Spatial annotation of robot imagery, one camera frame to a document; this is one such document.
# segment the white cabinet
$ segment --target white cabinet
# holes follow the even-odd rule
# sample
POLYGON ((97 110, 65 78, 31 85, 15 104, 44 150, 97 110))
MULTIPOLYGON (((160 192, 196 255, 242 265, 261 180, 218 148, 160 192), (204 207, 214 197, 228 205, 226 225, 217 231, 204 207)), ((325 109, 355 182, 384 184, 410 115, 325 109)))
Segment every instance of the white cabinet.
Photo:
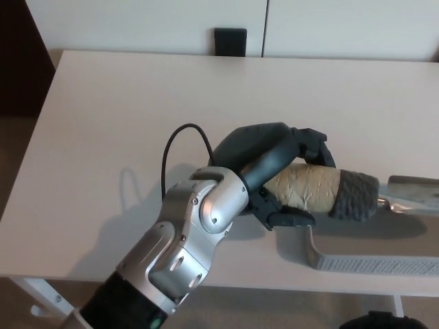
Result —
POLYGON ((265 56, 429 61, 437 0, 270 0, 265 56))

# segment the cabinet door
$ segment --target cabinet door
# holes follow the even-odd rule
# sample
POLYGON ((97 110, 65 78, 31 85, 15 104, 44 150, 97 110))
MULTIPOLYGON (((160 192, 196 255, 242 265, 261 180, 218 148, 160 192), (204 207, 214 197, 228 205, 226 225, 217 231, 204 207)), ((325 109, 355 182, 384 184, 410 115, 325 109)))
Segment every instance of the cabinet door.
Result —
POLYGON ((260 56, 266 0, 27 0, 51 53, 105 49, 208 54, 214 27, 248 29, 260 56))
POLYGON ((265 56, 431 60, 439 1, 270 0, 265 56))
POLYGON ((24 0, 0 1, 0 114, 38 116, 55 73, 24 0))

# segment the silver metal arm segment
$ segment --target silver metal arm segment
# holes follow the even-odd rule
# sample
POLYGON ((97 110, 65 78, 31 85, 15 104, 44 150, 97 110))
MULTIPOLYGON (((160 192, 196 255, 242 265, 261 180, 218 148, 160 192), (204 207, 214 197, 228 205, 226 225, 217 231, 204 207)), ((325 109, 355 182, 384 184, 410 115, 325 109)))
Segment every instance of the silver metal arm segment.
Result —
MULTIPOLYGON (((80 312, 72 313, 61 328, 108 328, 107 320, 101 319, 105 313, 102 304, 108 304, 109 296, 116 296, 117 304, 136 292, 140 300, 145 298, 139 304, 156 308, 153 311, 139 309, 144 321, 139 323, 139 328, 159 328, 166 316, 174 313, 186 296, 207 277, 217 244, 227 236, 233 219, 247 203, 246 187, 230 169, 205 167, 197 170, 189 180, 178 183, 167 192, 157 222, 104 283, 105 286, 120 282, 116 284, 126 285, 134 293, 122 294, 121 289, 102 287, 100 293, 105 297, 95 297, 96 301, 90 301, 80 312), (149 313, 150 318, 145 319, 145 314, 149 313)), ((124 328, 138 328, 130 325, 131 319, 124 320, 125 317, 134 317, 125 313, 134 312, 135 306, 130 306, 126 312, 124 305, 107 307, 105 316, 117 317, 111 319, 111 328, 118 328, 115 326, 117 321, 125 325, 124 328)))

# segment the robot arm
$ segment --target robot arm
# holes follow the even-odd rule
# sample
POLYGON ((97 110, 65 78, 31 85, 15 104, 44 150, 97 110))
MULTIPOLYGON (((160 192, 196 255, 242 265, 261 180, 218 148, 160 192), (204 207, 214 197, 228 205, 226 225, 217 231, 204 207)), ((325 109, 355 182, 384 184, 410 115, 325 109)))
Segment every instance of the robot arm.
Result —
POLYGON ((63 329, 157 329, 207 276, 217 244, 233 219, 252 212, 273 226, 314 223, 306 211, 280 205, 263 185, 296 157, 335 164, 313 130, 284 123, 238 128, 215 149, 215 165, 171 188, 157 222, 63 329))
POLYGON ((206 278, 247 204, 246 186, 230 169, 199 169, 167 192, 157 222, 61 328, 159 328, 206 278))

